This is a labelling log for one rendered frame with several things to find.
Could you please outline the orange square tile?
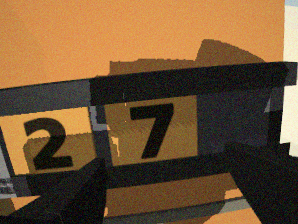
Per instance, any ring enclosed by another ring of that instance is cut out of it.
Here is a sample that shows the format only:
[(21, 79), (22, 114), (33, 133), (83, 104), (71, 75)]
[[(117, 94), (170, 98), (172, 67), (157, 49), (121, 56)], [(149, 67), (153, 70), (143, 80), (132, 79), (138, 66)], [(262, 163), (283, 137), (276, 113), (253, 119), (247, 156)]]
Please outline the orange square tile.
[(89, 106), (0, 117), (15, 175), (78, 170), (97, 157)]
[(112, 164), (197, 155), (197, 95), (104, 105)]

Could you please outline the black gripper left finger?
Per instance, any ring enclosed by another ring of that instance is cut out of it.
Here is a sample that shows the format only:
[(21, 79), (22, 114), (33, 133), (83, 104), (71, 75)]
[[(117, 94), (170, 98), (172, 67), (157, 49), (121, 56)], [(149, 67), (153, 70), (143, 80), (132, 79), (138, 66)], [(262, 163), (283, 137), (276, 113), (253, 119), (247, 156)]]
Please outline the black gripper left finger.
[(0, 224), (102, 224), (106, 190), (105, 158), (96, 157)]

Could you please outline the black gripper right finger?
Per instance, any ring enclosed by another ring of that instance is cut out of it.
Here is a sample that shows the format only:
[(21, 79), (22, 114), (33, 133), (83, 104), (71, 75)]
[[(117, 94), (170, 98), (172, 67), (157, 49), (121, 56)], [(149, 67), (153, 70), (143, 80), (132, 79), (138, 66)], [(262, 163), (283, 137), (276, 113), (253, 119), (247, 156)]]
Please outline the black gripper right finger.
[(224, 162), (262, 224), (298, 224), (298, 156), (229, 141)]

